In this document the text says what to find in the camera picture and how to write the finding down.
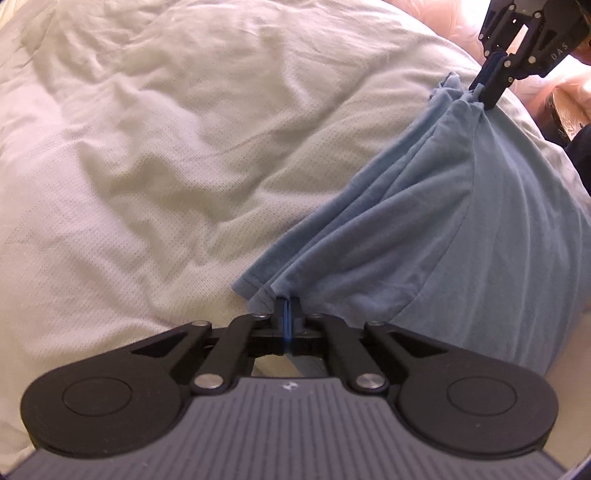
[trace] gray handle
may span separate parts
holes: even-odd
[[[336,378],[243,378],[197,397],[151,445],[107,459],[39,450],[8,480],[558,480],[543,452],[457,458],[405,430],[385,400]]]

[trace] light blue fabric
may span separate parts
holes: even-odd
[[[452,74],[421,118],[234,285],[251,311],[383,320],[544,373],[590,293],[590,221]]]

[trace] white duvet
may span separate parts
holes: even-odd
[[[31,452],[18,402],[32,380],[243,313],[232,282],[449,71],[469,84],[479,68],[381,0],[30,0],[0,45],[2,472]],[[589,206],[520,102],[500,107]],[[589,439],[572,431],[556,434],[566,463]]]

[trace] screw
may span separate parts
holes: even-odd
[[[223,378],[216,374],[202,374],[193,380],[195,386],[213,390],[223,385]]]
[[[378,374],[363,374],[357,377],[355,380],[358,386],[366,388],[367,390],[375,390],[376,388],[383,387],[386,384],[384,377]]]

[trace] logo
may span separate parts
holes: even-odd
[[[287,390],[288,392],[293,392],[296,388],[299,388],[300,384],[294,381],[285,382],[281,388],[283,390]]]

